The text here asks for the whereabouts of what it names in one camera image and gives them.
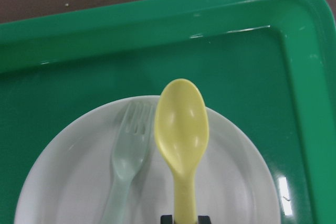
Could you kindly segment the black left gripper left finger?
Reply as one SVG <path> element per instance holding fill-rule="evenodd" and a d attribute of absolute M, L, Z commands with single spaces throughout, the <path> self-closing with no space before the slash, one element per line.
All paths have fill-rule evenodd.
<path fill-rule="evenodd" d="M 173 224 L 173 216 L 172 215 L 162 215 L 160 217 L 160 224 Z"/>

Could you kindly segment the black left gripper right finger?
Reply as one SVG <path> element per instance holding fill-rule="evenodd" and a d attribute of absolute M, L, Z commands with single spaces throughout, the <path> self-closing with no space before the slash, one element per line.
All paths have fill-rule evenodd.
<path fill-rule="evenodd" d="M 198 224 L 211 224 L 209 216 L 198 216 Z"/>

